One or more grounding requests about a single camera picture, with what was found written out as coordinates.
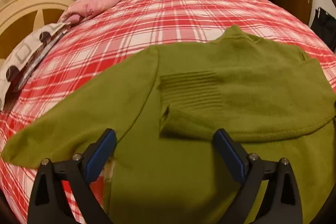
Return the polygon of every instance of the red plaid bedspread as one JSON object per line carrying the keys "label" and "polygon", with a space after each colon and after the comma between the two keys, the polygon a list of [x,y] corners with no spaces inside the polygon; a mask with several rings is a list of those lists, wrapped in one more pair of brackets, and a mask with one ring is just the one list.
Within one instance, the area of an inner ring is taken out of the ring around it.
{"label": "red plaid bedspread", "polygon": [[[125,0],[73,28],[50,51],[13,110],[0,114],[0,151],[13,134],[131,54],[154,44],[210,41],[233,24],[260,37],[300,46],[320,61],[336,91],[336,56],[309,27],[267,0]],[[27,221],[35,174],[0,159],[0,188],[21,223]],[[102,178],[93,188],[100,200]],[[75,219],[83,223],[69,187],[65,189]]]}

